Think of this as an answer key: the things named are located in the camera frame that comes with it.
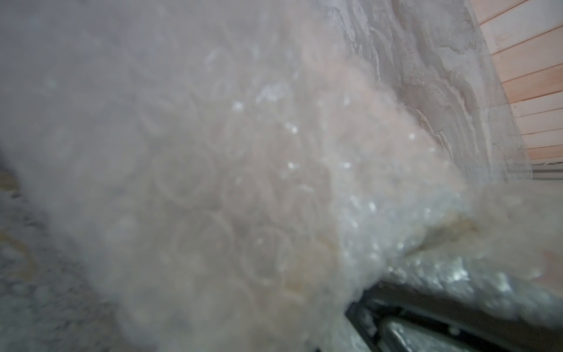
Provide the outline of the clear bubble wrap sheet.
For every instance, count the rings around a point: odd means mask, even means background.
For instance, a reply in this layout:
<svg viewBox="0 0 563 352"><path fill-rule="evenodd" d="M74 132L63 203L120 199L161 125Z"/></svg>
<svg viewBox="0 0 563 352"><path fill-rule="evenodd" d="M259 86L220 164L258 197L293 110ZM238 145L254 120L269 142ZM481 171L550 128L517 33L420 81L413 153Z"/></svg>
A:
<svg viewBox="0 0 563 352"><path fill-rule="evenodd" d="M3 1L1 162L149 351L369 351L382 282L562 328L468 1Z"/></svg>

